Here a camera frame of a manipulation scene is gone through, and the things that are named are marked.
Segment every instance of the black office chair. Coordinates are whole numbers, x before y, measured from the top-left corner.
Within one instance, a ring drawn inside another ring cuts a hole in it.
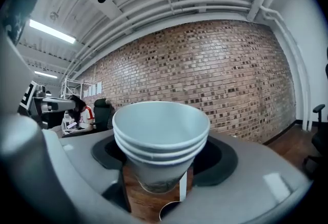
[[[97,132],[113,128],[112,119],[115,110],[110,103],[106,102],[106,98],[95,101],[93,112],[95,122],[92,125],[96,126]]]
[[[326,76],[328,79],[328,64],[326,65]],[[323,125],[321,121],[321,111],[325,107],[325,105],[321,104],[316,106],[313,109],[313,113],[318,113],[318,132],[312,138],[312,144],[318,150],[318,152],[322,155],[322,157],[316,156],[307,156],[303,161],[303,166],[306,166],[306,163],[310,160],[321,164],[324,159],[326,159],[328,154],[328,126]]]

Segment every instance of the white ceiling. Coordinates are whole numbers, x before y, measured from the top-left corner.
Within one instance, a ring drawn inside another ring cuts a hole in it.
[[[38,0],[31,18],[75,37],[76,42],[71,45],[26,25],[17,47],[32,70],[58,76],[58,79],[37,76],[35,80],[59,85],[65,73],[73,76],[113,41],[125,39],[149,24],[204,12],[246,15],[252,1],[106,0],[100,4],[97,0]]]

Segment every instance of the paper cup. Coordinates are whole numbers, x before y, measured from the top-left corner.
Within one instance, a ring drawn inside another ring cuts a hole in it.
[[[166,193],[205,146],[210,121],[196,108],[152,101],[121,108],[113,127],[115,141],[141,186],[151,193]]]

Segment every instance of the white wall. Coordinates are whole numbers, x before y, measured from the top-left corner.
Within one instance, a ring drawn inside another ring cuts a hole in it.
[[[288,29],[301,49],[307,73],[310,77],[311,109],[319,104],[325,104],[323,120],[328,115],[328,79],[325,73],[328,47],[328,26],[316,0],[273,0],[271,9],[282,15]],[[282,47],[286,44],[279,34],[276,36]],[[295,83],[296,100],[300,90],[298,81]],[[297,119],[302,119],[302,107],[297,101]],[[312,113],[312,120],[317,121],[317,114]]]

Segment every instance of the ceiling light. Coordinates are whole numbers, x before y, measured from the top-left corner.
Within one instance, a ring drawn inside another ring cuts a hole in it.
[[[33,28],[35,28],[37,30],[40,30],[40,31],[43,31],[45,33],[51,34],[53,36],[56,36],[56,37],[58,37],[58,38],[60,38],[62,40],[65,40],[65,41],[67,41],[67,42],[69,42],[71,44],[73,44],[75,42],[75,38],[73,38],[73,37],[71,37],[69,35],[66,35],[64,33],[61,33],[61,32],[59,32],[59,31],[57,31],[55,29],[52,29],[52,28],[50,28],[48,26],[45,26],[43,24],[40,24],[40,23],[38,23],[36,21],[30,20],[30,27],[33,27]]]
[[[55,76],[55,75],[45,74],[45,73],[41,73],[41,72],[38,72],[38,71],[34,71],[34,73],[39,74],[39,75],[44,75],[44,76],[47,76],[47,77],[51,77],[51,78],[57,78],[57,76]]]

